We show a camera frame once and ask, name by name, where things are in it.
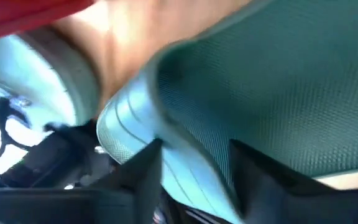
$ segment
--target teal mesh fabric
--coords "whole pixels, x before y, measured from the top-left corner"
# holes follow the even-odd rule
[[[358,169],[358,1],[275,1],[159,69],[164,106],[228,182],[230,138],[310,176]]]

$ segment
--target red fabric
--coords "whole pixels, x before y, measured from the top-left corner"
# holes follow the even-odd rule
[[[0,0],[0,37],[51,23],[92,3],[93,0]]]

